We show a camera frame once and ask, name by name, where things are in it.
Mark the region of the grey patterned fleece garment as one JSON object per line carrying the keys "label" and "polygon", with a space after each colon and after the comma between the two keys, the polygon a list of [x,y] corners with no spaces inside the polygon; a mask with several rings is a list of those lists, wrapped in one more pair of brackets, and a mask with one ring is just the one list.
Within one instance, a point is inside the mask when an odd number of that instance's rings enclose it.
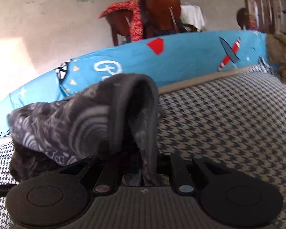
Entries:
{"label": "grey patterned fleece garment", "polygon": [[134,152],[129,186],[163,185],[157,173],[158,89],[144,74],[117,74],[60,101],[37,102],[7,116],[14,153],[9,172],[22,182],[88,157]]}

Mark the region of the houndstooth sofa cushion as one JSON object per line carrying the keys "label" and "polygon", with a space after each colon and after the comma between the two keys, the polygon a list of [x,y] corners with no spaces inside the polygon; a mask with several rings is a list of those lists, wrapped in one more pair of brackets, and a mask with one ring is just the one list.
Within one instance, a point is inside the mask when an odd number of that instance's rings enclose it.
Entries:
{"label": "houndstooth sofa cushion", "polygon": [[256,67],[158,90],[158,154],[177,154],[205,176],[199,193],[163,185],[87,193],[75,176],[17,182],[13,141],[0,147],[0,223],[7,228],[286,228],[286,85]]}

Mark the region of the blue cartoon print pillow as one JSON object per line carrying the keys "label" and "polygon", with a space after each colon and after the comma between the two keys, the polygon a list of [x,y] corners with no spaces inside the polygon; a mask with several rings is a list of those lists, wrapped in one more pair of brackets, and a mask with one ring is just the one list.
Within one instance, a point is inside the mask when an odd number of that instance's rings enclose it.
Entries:
{"label": "blue cartoon print pillow", "polygon": [[266,56],[266,34],[250,30],[173,34],[88,53],[7,95],[0,102],[0,138],[9,134],[6,117],[14,109],[61,100],[116,74],[146,74],[163,87],[255,65]]}

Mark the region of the red floral cloth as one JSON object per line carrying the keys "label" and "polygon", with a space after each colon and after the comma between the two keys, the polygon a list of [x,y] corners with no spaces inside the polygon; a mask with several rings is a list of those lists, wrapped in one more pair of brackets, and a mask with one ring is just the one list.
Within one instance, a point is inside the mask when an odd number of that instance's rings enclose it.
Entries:
{"label": "red floral cloth", "polygon": [[118,46],[118,35],[128,38],[130,42],[143,39],[143,22],[139,6],[140,0],[117,2],[111,4],[99,19],[105,18],[108,22],[114,46]]}

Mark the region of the dark wooden chair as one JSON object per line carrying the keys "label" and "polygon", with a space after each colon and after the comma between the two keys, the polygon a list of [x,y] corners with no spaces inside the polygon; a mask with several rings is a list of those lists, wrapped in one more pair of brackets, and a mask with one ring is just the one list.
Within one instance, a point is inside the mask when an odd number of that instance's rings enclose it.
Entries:
{"label": "dark wooden chair", "polygon": [[126,9],[113,11],[105,16],[106,21],[110,25],[112,41],[115,47],[119,45],[118,36],[123,36],[125,38],[125,43],[131,42],[130,22],[132,17],[133,12]]}
{"label": "dark wooden chair", "polygon": [[182,22],[179,0],[140,0],[139,8],[143,39],[198,31],[195,26]]}

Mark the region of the white tablecloth table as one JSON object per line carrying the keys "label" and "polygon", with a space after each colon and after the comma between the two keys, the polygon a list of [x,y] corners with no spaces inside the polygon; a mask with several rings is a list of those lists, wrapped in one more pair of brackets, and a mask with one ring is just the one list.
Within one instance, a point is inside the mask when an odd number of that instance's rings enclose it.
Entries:
{"label": "white tablecloth table", "polygon": [[181,21],[195,26],[198,31],[203,31],[206,26],[205,16],[198,5],[181,5]]}

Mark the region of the brown fuzzy blanket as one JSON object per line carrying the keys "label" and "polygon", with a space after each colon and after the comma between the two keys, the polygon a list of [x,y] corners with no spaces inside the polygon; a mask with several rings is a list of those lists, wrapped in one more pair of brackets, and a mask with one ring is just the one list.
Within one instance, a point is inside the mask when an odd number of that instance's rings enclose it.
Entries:
{"label": "brown fuzzy blanket", "polygon": [[267,35],[266,51],[269,62],[279,66],[279,75],[286,84],[286,35]]}

